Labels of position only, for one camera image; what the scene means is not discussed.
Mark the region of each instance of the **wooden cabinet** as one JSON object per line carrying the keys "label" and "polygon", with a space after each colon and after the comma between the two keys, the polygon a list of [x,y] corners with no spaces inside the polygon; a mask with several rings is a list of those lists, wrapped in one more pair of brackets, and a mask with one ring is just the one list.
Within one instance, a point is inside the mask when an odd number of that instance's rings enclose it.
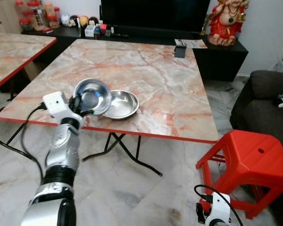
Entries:
{"label": "wooden cabinet", "polygon": [[0,32],[21,33],[15,0],[0,0]]}

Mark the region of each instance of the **small box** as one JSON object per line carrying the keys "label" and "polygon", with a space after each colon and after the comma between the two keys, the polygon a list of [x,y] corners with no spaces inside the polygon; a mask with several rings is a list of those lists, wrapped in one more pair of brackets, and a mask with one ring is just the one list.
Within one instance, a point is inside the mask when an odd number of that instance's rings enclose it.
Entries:
{"label": "small box", "polygon": [[100,26],[100,32],[105,35],[107,30],[107,24],[101,24]]}
{"label": "small box", "polygon": [[88,25],[85,29],[85,36],[86,37],[94,37],[94,29],[96,26]]}

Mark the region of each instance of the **cushion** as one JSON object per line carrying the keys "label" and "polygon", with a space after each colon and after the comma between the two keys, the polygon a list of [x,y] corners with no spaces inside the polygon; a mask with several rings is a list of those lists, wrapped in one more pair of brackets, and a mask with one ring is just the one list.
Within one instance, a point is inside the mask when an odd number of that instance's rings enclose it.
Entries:
{"label": "cushion", "polygon": [[283,92],[283,73],[254,71],[250,74],[250,80],[256,98],[275,99]]}
{"label": "cushion", "polygon": [[272,135],[283,145],[283,108],[274,106],[272,100],[256,99],[243,115],[250,131]]}

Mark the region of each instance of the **floor tile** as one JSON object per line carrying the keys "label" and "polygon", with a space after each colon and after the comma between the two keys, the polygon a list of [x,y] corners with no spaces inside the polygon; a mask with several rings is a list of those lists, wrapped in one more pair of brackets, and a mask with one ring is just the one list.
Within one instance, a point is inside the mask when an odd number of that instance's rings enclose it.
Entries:
{"label": "floor tile", "polygon": [[[216,127],[221,138],[231,131],[233,107],[247,79],[234,82],[204,81]],[[0,95],[0,106],[7,96]],[[0,139],[7,141],[20,123],[0,121]],[[53,127],[30,125],[25,136],[28,150],[44,165],[50,149]],[[80,158],[104,150],[108,133],[80,131]],[[138,136],[126,135],[122,141],[135,156]],[[20,147],[19,135],[11,143]],[[80,162],[74,182],[77,225],[86,226],[198,226],[195,205],[200,198],[194,186],[203,183],[201,169],[195,165],[212,147],[210,144],[142,137],[139,160],[163,173],[133,162],[120,145],[104,156]],[[224,166],[209,162],[212,180]],[[20,225],[29,200],[40,182],[35,163],[0,146],[0,226]],[[243,189],[233,198],[251,201]],[[247,220],[237,211],[244,225],[277,225],[269,209]],[[232,224],[238,225],[233,213]]]}

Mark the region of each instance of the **marble table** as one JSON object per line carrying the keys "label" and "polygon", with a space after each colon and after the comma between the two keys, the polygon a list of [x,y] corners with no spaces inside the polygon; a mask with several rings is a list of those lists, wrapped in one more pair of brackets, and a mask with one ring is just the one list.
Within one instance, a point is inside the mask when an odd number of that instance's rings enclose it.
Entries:
{"label": "marble table", "polygon": [[[85,117],[82,129],[215,143],[218,133],[194,53],[174,58],[174,46],[76,40],[7,107],[0,119],[24,122],[46,94],[70,98],[78,82],[96,78],[110,90],[129,90],[140,107],[123,121]],[[30,123],[56,125],[47,111]]]}
{"label": "marble table", "polygon": [[0,33],[0,86],[56,40],[53,37]]}

